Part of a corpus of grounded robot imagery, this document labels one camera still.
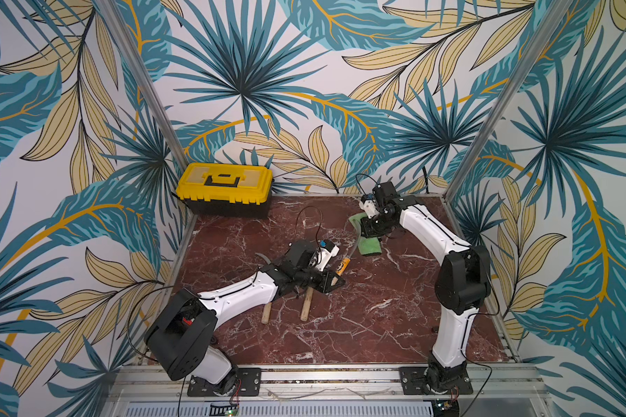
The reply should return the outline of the green rag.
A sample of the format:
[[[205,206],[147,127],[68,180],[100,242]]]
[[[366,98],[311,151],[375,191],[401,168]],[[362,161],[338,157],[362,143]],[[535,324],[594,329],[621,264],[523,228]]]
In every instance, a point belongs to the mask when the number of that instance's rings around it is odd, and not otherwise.
[[[381,243],[377,237],[365,237],[362,233],[361,220],[365,219],[365,213],[352,215],[349,218],[351,226],[356,231],[355,251],[359,251],[362,256],[381,255]]]

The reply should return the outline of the sickle labelled handle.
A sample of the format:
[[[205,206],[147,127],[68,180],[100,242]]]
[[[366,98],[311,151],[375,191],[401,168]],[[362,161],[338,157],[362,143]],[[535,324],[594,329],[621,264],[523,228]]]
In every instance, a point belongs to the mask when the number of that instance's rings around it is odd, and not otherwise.
[[[356,237],[355,237],[353,245],[351,246],[350,251],[344,256],[340,266],[337,269],[338,276],[341,276],[342,274],[344,274],[344,271],[347,269],[347,267],[349,266],[351,262],[352,256],[354,255],[354,253],[356,252],[356,249],[358,248],[359,240],[362,237],[361,220],[363,217],[364,217],[364,214],[356,214],[349,218],[349,222],[356,232]]]

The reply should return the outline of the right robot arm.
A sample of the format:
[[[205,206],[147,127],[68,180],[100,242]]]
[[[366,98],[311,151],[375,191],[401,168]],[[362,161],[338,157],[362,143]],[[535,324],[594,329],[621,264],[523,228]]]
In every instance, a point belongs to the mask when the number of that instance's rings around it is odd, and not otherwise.
[[[489,252],[455,235],[415,196],[400,196],[392,182],[377,184],[362,196],[360,208],[366,215],[360,221],[362,236],[382,237],[400,227],[440,264],[434,290],[442,313],[429,368],[440,381],[461,376],[473,322],[491,293]]]

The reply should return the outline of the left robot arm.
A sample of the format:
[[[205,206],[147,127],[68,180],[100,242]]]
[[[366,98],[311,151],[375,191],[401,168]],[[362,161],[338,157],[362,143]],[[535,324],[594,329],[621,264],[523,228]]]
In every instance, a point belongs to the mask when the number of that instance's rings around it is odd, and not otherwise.
[[[146,346],[173,381],[191,375],[216,386],[229,382],[236,367],[227,355],[212,347],[215,330],[297,289],[312,288],[328,294],[341,288],[344,279],[329,266],[338,253],[339,247],[329,240],[300,240],[243,281],[202,293],[183,288],[146,331]]]

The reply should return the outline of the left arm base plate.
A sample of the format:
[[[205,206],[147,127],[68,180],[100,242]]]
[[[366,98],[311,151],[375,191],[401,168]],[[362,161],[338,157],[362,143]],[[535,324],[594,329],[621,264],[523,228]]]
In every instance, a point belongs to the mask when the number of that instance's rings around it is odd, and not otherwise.
[[[212,397],[230,396],[257,397],[262,383],[261,368],[233,368],[221,382],[211,383],[204,378],[191,377],[187,396]]]

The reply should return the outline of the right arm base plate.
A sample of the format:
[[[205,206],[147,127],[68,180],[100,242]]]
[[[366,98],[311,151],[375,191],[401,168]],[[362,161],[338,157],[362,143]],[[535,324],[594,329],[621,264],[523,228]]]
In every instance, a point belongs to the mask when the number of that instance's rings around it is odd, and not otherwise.
[[[471,379],[464,366],[401,367],[398,368],[398,373],[404,395],[473,393]]]

